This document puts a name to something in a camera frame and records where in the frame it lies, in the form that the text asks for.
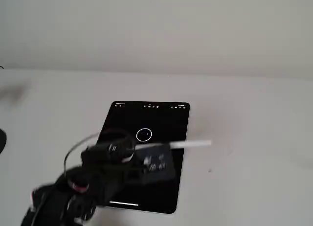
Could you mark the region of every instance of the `cable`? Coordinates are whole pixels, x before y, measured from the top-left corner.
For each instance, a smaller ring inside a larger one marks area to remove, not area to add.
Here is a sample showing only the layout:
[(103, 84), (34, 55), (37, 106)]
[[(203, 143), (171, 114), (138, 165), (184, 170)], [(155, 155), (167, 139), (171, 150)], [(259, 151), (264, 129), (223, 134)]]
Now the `cable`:
[(63, 175), (64, 177), (66, 178), (66, 175), (67, 175), (67, 158), (68, 156), (70, 155), (71, 152), (73, 152), (75, 149), (77, 149), (79, 146), (81, 146), (83, 143), (87, 142), (88, 140), (92, 139), (92, 138), (95, 138), (97, 136), (99, 136), (100, 133), (97, 132), (97, 133), (94, 133), (94, 134), (91, 134), (90, 136), (82, 139), (81, 141), (77, 142), (73, 147), (71, 147), (71, 149), (68, 151), (68, 153), (66, 154), (65, 158), (64, 158), (64, 162), (63, 162)]

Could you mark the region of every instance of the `ipad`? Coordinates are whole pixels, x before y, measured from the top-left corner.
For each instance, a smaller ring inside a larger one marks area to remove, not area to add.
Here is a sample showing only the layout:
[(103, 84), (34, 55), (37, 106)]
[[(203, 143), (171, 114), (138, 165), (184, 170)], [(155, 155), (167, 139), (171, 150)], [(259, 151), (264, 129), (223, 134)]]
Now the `ipad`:
[[(184, 102), (115, 101), (102, 130), (121, 128), (137, 144), (186, 140), (190, 106)], [(176, 178), (141, 186), (126, 186), (108, 206), (172, 214), (177, 207), (184, 149), (172, 150)]]

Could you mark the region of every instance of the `circle on screen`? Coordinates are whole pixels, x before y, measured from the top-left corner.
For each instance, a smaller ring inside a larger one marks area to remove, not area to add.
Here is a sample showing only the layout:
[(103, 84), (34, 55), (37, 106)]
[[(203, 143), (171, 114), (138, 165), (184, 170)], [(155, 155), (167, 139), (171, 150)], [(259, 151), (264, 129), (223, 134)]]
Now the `circle on screen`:
[(146, 142), (152, 137), (152, 131), (149, 128), (142, 128), (140, 129), (137, 134), (136, 138), (140, 142)]

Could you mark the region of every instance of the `tablet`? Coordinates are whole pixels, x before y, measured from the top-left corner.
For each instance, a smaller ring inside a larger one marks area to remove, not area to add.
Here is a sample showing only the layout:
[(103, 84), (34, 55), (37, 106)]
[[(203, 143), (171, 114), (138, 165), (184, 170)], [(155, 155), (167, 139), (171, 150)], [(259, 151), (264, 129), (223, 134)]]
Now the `tablet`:
[[(184, 102), (115, 101), (102, 130), (120, 128), (137, 144), (186, 140), (190, 106)], [(176, 178), (141, 186), (126, 186), (108, 206), (172, 214), (177, 207), (184, 149), (172, 150)]]

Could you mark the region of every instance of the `robotic arm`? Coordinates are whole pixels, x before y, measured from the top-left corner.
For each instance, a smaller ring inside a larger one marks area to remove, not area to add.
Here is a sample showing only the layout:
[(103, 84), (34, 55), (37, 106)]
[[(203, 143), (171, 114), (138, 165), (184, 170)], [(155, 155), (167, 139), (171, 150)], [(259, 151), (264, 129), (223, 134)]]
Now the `robotic arm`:
[(81, 226), (91, 219), (97, 206), (105, 207), (125, 185), (175, 177), (170, 144), (135, 146), (133, 137), (123, 130), (107, 130), (100, 135), (105, 142), (83, 151), (81, 166), (66, 170), (66, 159), (95, 135), (69, 151), (64, 173), (54, 184), (43, 185), (32, 192), (33, 205), (22, 226)]

